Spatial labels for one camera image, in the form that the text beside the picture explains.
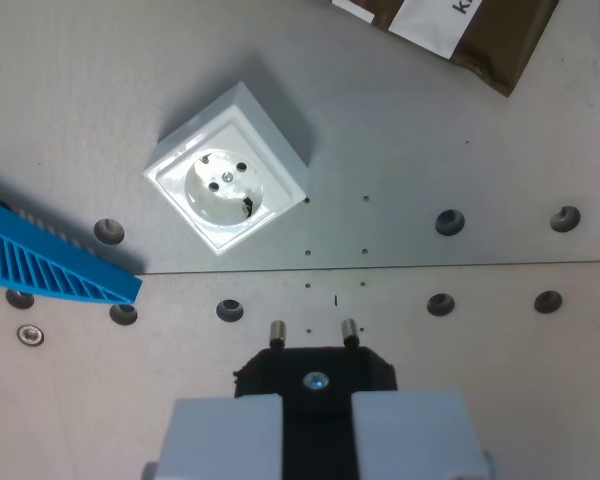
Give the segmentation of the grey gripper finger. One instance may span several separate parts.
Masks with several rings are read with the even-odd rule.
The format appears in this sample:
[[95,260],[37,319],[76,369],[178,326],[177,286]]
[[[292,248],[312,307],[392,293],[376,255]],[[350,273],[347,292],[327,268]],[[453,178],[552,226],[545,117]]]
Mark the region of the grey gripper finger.
[[175,402],[145,479],[281,479],[283,401],[277,394]]
[[361,479],[494,477],[457,392],[357,392],[352,416]]

